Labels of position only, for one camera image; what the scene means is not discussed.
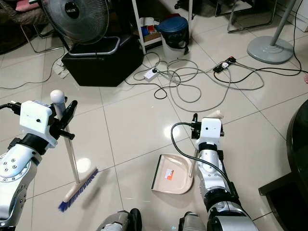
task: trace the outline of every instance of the power strip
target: power strip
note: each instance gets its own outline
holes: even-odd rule
[[[151,82],[156,76],[158,76],[158,71],[154,67],[151,70],[149,70],[147,73],[145,73],[143,76],[146,81]]]
[[[231,65],[231,63],[235,63],[235,62],[236,62],[236,58],[234,58],[233,56],[230,56],[224,62],[222,62],[221,64],[215,66],[213,71],[216,72],[216,73],[220,73],[224,69],[226,69],[229,65]]]

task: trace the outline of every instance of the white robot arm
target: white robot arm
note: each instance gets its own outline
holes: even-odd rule
[[[8,152],[0,155],[0,231],[14,230],[26,202],[26,191],[35,177],[42,155],[57,145],[60,135],[74,138],[64,131],[74,116],[77,101],[65,109],[59,121],[53,105],[39,101],[8,103],[8,107],[20,115],[20,126],[25,137],[14,138]]]
[[[188,212],[180,220],[179,231],[258,231],[241,207],[235,186],[227,177],[223,164],[223,151],[219,145],[220,136],[224,136],[221,120],[206,117],[198,122],[197,119],[198,115],[194,114],[192,123],[178,123],[178,125],[191,126],[198,158],[184,154],[176,146],[172,135],[171,138],[181,154],[198,161],[201,196],[209,214],[207,229],[195,213]]]

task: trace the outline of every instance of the black box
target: black box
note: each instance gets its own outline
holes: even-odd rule
[[[117,51],[109,55],[72,56],[67,53],[62,62],[80,86],[116,87],[143,62],[143,53],[133,35],[121,35]],[[114,42],[105,39],[91,45],[76,45],[71,53],[110,51]]]

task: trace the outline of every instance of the broom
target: broom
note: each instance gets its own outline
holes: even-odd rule
[[[63,111],[65,110],[65,97],[61,90],[53,90],[50,93],[51,101],[54,105],[58,119],[61,120]],[[69,127],[66,126],[65,131],[69,132]],[[76,159],[74,155],[73,144],[69,138],[65,138],[65,145],[68,153],[68,157],[71,163],[72,171],[74,174],[75,184],[70,191],[65,195],[64,200],[59,205],[59,210],[62,212],[66,211],[76,198],[83,192],[88,184],[93,180],[95,175],[98,173],[97,167],[93,167],[82,179],[79,178]]]

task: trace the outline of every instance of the blue trash can lid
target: blue trash can lid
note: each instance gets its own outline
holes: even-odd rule
[[[186,18],[176,16],[162,21],[157,27],[157,31],[162,34],[176,34],[187,29],[188,22]]]

